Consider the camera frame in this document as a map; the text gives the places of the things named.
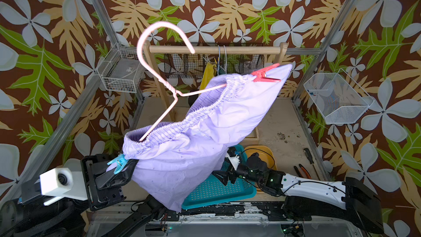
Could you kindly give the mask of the pink wire hanger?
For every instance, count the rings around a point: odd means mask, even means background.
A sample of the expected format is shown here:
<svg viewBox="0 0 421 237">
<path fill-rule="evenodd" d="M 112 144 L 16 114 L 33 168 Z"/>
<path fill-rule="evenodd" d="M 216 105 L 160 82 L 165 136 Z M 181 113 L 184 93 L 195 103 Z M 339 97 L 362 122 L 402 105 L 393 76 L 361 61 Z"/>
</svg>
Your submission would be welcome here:
<svg viewBox="0 0 421 237">
<path fill-rule="evenodd" d="M 161 76 L 159 67 L 157 65 L 156 59 L 154 54 L 152 54 L 152 51 L 150 50 L 151 45 L 150 42 L 147 40 L 147 38 L 154 32 L 155 30 L 159 28 L 168 28 L 171 29 L 179 34 L 179 36 L 182 38 L 183 42 L 186 45 L 186 48 L 189 50 L 191 54 L 196 53 L 195 47 L 191 44 L 191 42 L 188 40 L 185 33 L 177 27 L 174 24 L 168 23 L 168 22 L 157 22 L 152 25 L 150 25 L 148 28 L 144 30 L 144 32 L 141 34 L 140 38 L 138 39 L 137 43 L 137 56 L 139 59 L 140 64 L 145 68 L 145 70 L 149 71 L 153 77 L 154 80 L 157 82 L 157 87 L 159 88 L 159 91 L 161 92 L 161 98 L 163 99 L 163 102 L 165 106 L 167 107 L 166 110 L 162 113 L 162 115 L 155 121 L 155 123 L 144 133 L 144 135 L 140 138 L 140 141 L 146 140 L 147 136 L 157 127 L 157 125 L 167 116 L 167 115 L 173 115 L 173 108 L 176 106 L 179 97 L 189 97 L 197 94 L 202 94 L 205 92 L 210 92 L 213 90 L 217 90 L 220 88 L 226 87 L 226 84 L 221 84 L 219 86 L 215 86 L 212 88 L 199 90 L 193 93 L 182 93 L 181 91 L 175 89 L 174 86 L 172 86 L 166 79 L 164 79 Z"/>
</svg>

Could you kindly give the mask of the purple shorts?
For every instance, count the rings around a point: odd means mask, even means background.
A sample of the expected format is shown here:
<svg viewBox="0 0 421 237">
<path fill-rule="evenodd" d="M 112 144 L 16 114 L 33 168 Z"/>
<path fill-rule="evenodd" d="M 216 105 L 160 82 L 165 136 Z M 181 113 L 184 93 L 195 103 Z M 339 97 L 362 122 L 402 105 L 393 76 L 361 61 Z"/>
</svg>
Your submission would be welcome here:
<svg viewBox="0 0 421 237">
<path fill-rule="evenodd" d="M 138 160 L 133 181 L 166 208 L 181 211 L 187 196 L 222 167 L 228 148 L 260 124 L 291 69 L 289 64 L 267 69 L 270 82 L 254 75 L 217 76 L 184 120 L 128 132 L 123 154 Z"/>
</svg>

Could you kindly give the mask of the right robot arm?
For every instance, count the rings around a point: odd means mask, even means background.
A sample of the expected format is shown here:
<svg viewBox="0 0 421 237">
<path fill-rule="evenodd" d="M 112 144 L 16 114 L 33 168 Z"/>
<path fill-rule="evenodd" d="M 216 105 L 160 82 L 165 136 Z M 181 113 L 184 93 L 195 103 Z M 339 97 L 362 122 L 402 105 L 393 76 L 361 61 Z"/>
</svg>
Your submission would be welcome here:
<svg viewBox="0 0 421 237">
<path fill-rule="evenodd" d="M 290 218 L 312 216 L 338 218 L 372 234 L 383 234 L 382 208 L 378 195 L 361 181 L 346 178 L 344 182 L 317 181 L 268 168 L 257 154 L 245 164 L 213 171 L 224 185 L 243 179 L 263 193 L 283 196 L 283 212 Z"/>
</svg>

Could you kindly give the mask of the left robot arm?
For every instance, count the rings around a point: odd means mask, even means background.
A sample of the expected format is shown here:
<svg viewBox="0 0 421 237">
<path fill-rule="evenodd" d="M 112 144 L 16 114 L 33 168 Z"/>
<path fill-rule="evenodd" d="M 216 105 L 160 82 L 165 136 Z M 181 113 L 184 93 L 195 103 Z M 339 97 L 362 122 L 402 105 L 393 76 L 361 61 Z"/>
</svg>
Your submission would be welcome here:
<svg viewBox="0 0 421 237">
<path fill-rule="evenodd" d="M 122 187 L 130 182 L 137 163 L 124 155 L 90 155 L 25 182 L 21 197 L 1 208 L 1 236 L 81 234 L 83 212 L 125 201 Z"/>
</svg>

